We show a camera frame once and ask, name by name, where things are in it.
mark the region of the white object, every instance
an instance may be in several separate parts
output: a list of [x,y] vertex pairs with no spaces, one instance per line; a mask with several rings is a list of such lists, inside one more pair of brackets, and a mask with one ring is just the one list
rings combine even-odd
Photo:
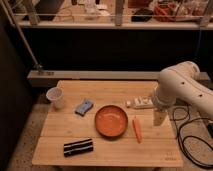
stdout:
[[196,81],[199,74],[199,67],[191,61],[163,69],[151,96],[154,106],[166,109],[179,98],[213,116],[213,92]]
[[95,4],[95,0],[85,0],[84,7],[87,14],[99,13],[97,6]]
[[108,9],[106,4],[97,4],[96,7],[99,10],[107,10]]
[[56,109],[61,109],[64,107],[64,100],[63,100],[63,91],[58,87],[53,87],[49,89],[46,93],[46,97],[50,100],[53,106]]
[[78,3],[79,5],[84,5],[84,4],[85,4],[85,0],[78,0],[77,3]]
[[154,108],[150,97],[137,97],[126,102],[126,107],[134,109],[151,109]]
[[105,10],[101,10],[101,11],[100,11],[100,14],[101,14],[101,16],[103,16],[103,17],[108,17],[108,16],[110,16],[110,13],[109,13],[108,11],[105,11]]

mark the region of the wooden table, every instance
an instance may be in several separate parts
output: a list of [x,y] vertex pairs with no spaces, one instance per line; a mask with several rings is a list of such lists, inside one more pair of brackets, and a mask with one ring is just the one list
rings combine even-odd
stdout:
[[[66,107],[48,111],[41,136],[34,152],[34,165],[58,166],[127,166],[181,167],[183,165],[168,116],[154,126],[153,109],[134,110],[125,107],[127,100],[148,96],[156,82],[139,81],[59,81],[64,90]],[[84,99],[94,107],[81,117],[74,113]],[[96,131],[94,117],[105,105],[117,105],[128,115],[126,132],[117,140],[104,139]],[[140,120],[142,143],[138,144],[132,127],[133,117]],[[65,158],[63,144],[92,138],[94,151]]]

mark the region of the bottle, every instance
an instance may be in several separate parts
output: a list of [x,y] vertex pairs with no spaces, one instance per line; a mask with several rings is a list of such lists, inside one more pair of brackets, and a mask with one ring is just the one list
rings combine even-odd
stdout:
[[133,100],[126,102],[127,108],[134,108],[134,109],[152,109],[154,105],[152,103],[151,97],[144,96],[144,97],[137,97]]

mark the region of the black wall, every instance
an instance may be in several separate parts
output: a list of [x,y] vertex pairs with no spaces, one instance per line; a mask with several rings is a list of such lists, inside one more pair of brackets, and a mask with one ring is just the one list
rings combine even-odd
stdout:
[[213,31],[24,29],[24,32],[45,69],[158,71],[193,60],[202,70],[211,70],[213,62]]
[[0,9],[0,170],[6,168],[33,104],[28,71],[5,32],[6,25]]

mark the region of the small object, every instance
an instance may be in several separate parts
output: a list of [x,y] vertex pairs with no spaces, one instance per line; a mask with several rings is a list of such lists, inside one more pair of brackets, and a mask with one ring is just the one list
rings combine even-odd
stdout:
[[85,113],[93,107],[93,103],[89,100],[84,100],[76,109],[75,113],[84,116]]
[[92,139],[86,139],[83,141],[76,141],[68,144],[64,144],[64,156],[73,156],[85,152],[93,151]]
[[125,132],[127,126],[128,117],[118,106],[104,106],[95,115],[95,127],[103,136],[118,137]]
[[140,125],[140,121],[135,117],[132,120],[132,125],[135,131],[135,135],[137,138],[138,143],[141,143],[142,140],[142,135],[141,135],[141,125]]
[[107,10],[107,5],[106,4],[99,4],[96,5],[96,7],[98,8],[98,10]]
[[77,5],[77,0],[71,0],[72,5]]
[[154,108],[154,105],[151,97],[137,97],[132,101],[127,101],[126,107],[134,109],[151,109]]
[[46,97],[53,104],[55,109],[61,109],[64,107],[63,91],[58,87],[53,87],[49,89],[46,93]]
[[152,16],[153,16],[153,11],[143,8],[136,11],[131,17],[131,20],[133,22],[146,22],[146,21],[149,21],[152,18]]

